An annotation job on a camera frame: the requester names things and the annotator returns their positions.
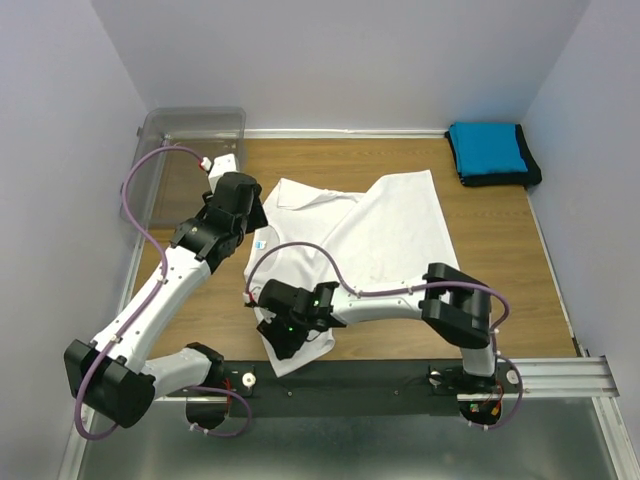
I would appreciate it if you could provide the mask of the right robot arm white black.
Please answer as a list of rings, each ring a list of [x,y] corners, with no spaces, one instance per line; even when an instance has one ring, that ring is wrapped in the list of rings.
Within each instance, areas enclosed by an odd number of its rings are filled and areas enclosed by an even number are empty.
[[[312,332],[327,333],[360,323],[412,319],[428,325],[457,347],[462,365],[456,374],[433,374],[470,392],[480,392],[496,380],[495,328],[492,300],[504,298],[484,283],[445,264],[432,263],[417,280],[356,289],[339,281],[312,289],[269,280],[257,297],[267,314],[258,332],[279,360],[302,351]]]

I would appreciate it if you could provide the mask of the white t shirt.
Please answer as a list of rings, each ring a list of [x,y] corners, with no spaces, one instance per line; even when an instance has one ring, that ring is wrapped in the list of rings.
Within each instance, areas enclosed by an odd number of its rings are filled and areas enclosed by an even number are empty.
[[[379,178],[366,192],[282,178],[263,203],[244,271],[249,291],[270,279],[312,289],[344,277],[356,289],[417,280],[429,264],[458,265],[430,171]]]

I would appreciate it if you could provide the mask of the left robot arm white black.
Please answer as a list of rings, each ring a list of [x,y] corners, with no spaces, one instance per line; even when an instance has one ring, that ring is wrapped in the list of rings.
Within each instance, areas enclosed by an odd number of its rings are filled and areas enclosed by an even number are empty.
[[[223,356],[201,343],[155,360],[149,354],[191,294],[246,235],[266,226],[261,191],[244,173],[216,177],[203,207],[176,228],[160,264],[118,316],[91,341],[67,347],[64,365],[78,408],[130,428],[161,396],[191,387],[209,395],[225,387]]]

